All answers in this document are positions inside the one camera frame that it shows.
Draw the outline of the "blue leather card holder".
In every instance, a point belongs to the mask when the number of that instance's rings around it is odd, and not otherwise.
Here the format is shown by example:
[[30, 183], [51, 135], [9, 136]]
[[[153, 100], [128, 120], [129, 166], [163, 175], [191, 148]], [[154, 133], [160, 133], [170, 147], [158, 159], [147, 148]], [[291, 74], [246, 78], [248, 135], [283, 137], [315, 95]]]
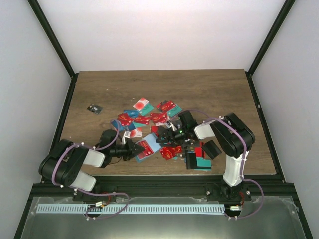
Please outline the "blue leather card holder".
[[162, 149], [162, 146], [156, 142], [157, 138], [158, 137], [154, 133], [150, 133], [136, 143], [138, 146], [141, 146], [144, 149], [142, 153], [139, 153], [135, 157], [137, 163], [143, 162], [145, 159]]

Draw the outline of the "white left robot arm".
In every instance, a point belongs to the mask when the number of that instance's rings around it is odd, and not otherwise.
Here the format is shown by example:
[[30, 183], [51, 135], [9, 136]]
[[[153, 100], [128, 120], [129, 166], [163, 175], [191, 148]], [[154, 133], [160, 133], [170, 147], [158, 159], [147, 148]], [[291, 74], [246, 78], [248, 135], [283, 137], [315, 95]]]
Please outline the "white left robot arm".
[[41, 162], [38, 172], [54, 185], [84, 190], [84, 195], [90, 201], [97, 201], [102, 189], [96, 185], [95, 177], [81, 170], [82, 166], [105, 168], [115, 157], [128, 161], [145, 150], [130, 139], [123, 139], [117, 144], [118, 136], [115, 130], [104, 131], [96, 148], [63, 139]]

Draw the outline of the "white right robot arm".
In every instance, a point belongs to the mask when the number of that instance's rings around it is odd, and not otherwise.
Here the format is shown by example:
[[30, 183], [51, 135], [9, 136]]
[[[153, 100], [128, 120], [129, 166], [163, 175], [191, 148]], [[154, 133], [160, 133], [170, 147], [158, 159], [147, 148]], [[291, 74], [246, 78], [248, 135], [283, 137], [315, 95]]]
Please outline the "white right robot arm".
[[199, 124], [191, 111], [184, 110], [178, 114], [177, 121], [169, 121], [168, 127], [159, 130], [156, 142], [161, 146], [182, 147], [187, 169], [199, 169], [195, 152], [191, 144], [207, 142], [201, 146], [210, 159], [221, 153], [226, 154], [224, 182], [220, 191], [224, 199], [234, 200], [241, 194], [240, 186], [244, 180], [244, 166], [249, 151], [255, 143], [253, 132], [235, 113], [219, 118], [208, 118]]

